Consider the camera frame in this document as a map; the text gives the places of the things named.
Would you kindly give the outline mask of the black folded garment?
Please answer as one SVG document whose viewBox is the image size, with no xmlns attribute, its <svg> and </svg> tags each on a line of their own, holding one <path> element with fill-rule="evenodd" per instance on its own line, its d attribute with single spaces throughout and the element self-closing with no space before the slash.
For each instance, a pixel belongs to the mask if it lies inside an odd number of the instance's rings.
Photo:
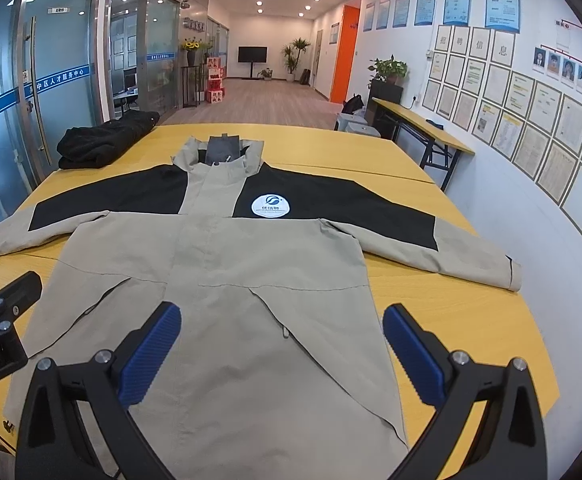
<svg viewBox="0 0 582 480">
<path fill-rule="evenodd" d="M 157 112 L 130 110 L 120 119 L 99 126 L 67 129 L 56 146 L 59 168 L 100 169 L 111 165 L 150 133 L 159 120 Z"/>
</svg>

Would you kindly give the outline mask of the tall potted plant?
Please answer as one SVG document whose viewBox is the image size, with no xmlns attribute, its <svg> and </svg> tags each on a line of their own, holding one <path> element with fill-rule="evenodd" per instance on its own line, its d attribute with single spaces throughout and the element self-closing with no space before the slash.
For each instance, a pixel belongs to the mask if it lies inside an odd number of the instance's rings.
<svg viewBox="0 0 582 480">
<path fill-rule="evenodd" d="M 285 64 L 287 81 L 295 81 L 295 73 L 297 72 L 297 66 L 300 64 L 301 56 L 310 46 L 311 44 L 306 39 L 297 38 L 283 47 L 281 53 L 283 64 Z"/>
</svg>

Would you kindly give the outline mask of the black television on stand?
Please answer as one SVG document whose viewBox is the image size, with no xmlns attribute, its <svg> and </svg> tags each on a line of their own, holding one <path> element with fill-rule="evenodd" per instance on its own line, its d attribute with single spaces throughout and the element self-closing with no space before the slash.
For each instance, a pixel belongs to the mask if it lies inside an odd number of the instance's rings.
<svg viewBox="0 0 582 480">
<path fill-rule="evenodd" d="M 267 53 L 267 47 L 240 46 L 238 48 L 238 62 L 248 64 L 250 67 L 250 79 L 254 78 L 254 65 L 267 62 Z"/>
</svg>

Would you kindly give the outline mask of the beige and black jacket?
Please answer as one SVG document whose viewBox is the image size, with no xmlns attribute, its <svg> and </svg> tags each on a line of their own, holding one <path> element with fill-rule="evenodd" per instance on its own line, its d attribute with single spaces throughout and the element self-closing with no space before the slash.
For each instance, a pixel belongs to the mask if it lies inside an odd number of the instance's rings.
<svg viewBox="0 0 582 480">
<path fill-rule="evenodd" d="M 487 240 L 351 180 L 213 160 L 73 188 L 0 222 L 0 256 L 65 245 L 23 338 L 30 362 L 116 347 L 161 302 L 181 332 L 132 412 L 179 479 L 384 479 L 408 446 L 365 258 L 515 292 Z"/>
</svg>

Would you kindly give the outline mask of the red white stacked boxes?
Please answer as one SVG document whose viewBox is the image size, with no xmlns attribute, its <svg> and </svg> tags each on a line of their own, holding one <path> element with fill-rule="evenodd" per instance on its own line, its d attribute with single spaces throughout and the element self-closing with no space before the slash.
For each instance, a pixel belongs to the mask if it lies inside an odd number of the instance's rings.
<svg viewBox="0 0 582 480">
<path fill-rule="evenodd" d="M 226 71 L 221 66 L 221 58 L 208 58 L 206 60 L 206 88 L 205 101 L 210 104 L 220 103 L 225 98 L 225 79 Z"/>
</svg>

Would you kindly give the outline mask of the sunflower vase on stand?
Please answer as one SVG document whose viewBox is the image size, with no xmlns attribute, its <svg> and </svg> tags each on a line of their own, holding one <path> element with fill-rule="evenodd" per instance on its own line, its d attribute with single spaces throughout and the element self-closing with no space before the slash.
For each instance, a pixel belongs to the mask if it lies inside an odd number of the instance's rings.
<svg viewBox="0 0 582 480">
<path fill-rule="evenodd" d="M 180 44 L 183 66 L 180 67 L 181 106 L 197 107 L 204 99 L 205 70 L 201 42 L 186 39 Z"/>
</svg>

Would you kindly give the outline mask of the black backpack on floor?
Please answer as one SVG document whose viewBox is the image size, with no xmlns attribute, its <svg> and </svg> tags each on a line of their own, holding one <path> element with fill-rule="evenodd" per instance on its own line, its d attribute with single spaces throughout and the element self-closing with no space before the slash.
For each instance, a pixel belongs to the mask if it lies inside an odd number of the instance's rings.
<svg viewBox="0 0 582 480">
<path fill-rule="evenodd" d="M 343 103 L 342 114 L 355 115 L 365 107 L 365 103 L 359 94 L 354 94 L 351 99 Z"/>
</svg>

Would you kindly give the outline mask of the potted plant on cabinet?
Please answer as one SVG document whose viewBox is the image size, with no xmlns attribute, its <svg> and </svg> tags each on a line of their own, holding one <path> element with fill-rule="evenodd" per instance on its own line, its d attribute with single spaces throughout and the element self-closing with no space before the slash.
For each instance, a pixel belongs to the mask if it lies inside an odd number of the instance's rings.
<svg viewBox="0 0 582 480">
<path fill-rule="evenodd" d="M 402 84 L 408 74 L 408 65 L 404 61 L 398 61 L 394 55 L 381 60 L 375 58 L 367 67 L 372 73 L 372 81 L 386 82 L 387 84 Z"/>
</svg>

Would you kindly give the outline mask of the yellow side table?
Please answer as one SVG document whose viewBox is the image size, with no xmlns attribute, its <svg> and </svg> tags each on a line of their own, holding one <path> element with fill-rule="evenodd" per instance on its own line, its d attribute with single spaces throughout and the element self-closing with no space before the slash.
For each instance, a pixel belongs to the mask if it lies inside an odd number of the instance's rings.
<svg viewBox="0 0 582 480">
<path fill-rule="evenodd" d="M 418 165 L 422 170 L 432 168 L 443 172 L 440 188 L 445 193 L 459 160 L 464 155 L 472 156 L 474 150 L 405 106 L 380 98 L 372 98 L 371 102 L 375 105 L 373 123 L 391 124 L 394 143 L 397 143 L 399 134 L 405 132 L 422 145 Z"/>
</svg>

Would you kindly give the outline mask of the orange door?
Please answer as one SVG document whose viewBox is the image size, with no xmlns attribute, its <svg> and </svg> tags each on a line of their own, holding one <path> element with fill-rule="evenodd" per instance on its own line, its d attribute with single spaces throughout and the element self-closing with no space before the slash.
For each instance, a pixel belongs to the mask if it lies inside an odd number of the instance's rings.
<svg viewBox="0 0 582 480">
<path fill-rule="evenodd" d="M 359 9 L 343 6 L 338 53 L 335 57 L 330 101 L 342 104 L 349 91 L 352 66 L 356 50 Z"/>
</svg>

